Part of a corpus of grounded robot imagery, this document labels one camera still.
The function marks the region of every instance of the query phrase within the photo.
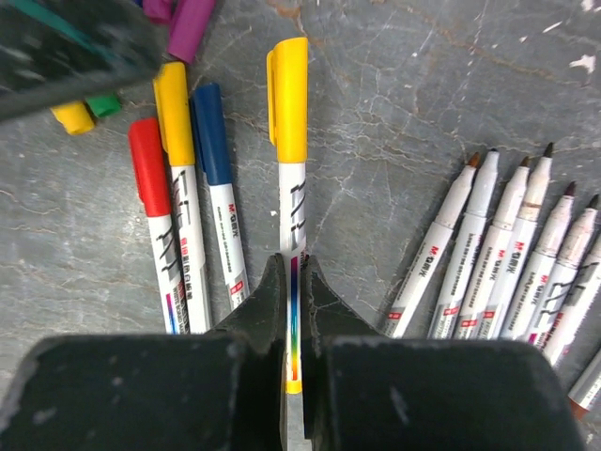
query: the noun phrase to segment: green cap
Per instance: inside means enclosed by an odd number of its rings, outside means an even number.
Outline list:
[[[88,97],[85,101],[96,117],[107,117],[121,111],[121,104],[116,94]]]

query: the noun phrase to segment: blurry black object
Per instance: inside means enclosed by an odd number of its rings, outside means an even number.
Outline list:
[[[150,79],[160,64],[131,0],[0,2],[0,120]]]
[[[391,340],[303,273],[305,433],[315,451],[583,450],[540,352]],[[283,450],[285,270],[205,335],[42,341],[0,410],[4,450]]]

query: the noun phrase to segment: purple marker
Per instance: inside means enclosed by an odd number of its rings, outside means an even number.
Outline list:
[[[153,23],[167,24],[171,21],[172,0],[144,0],[142,8]]]
[[[179,0],[171,21],[167,52],[192,64],[214,7],[215,0]]]

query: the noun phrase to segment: blue marker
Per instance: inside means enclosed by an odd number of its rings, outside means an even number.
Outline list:
[[[193,92],[190,101],[194,147],[207,176],[213,219],[222,258],[223,278],[232,309],[250,295],[234,190],[227,151],[219,85],[211,83]]]

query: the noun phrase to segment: gray table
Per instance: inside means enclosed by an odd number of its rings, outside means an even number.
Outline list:
[[[276,42],[304,34],[312,44],[309,251],[333,288],[376,323],[473,151],[497,147],[505,182],[525,155],[554,141],[543,218],[569,180],[578,181],[578,212],[601,187],[600,7],[599,0],[222,2],[189,82],[222,86],[252,285],[278,250],[265,77]],[[165,42],[165,30],[157,33]],[[43,336],[163,330],[127,145],[129,124],[154,115],[154,98],[150,84],[120,94],[124,112],[84,136],[66,136],[49,112],[0,125],[0,394]],[[229,307],[206,190],[201,203],[217,321]],[[412,336],[425,334],[444,266]],[[600,309],[560,368],[566,387],[599,347]],[[599,421],[593,413],[585,424],[591,449],[601,449]]]

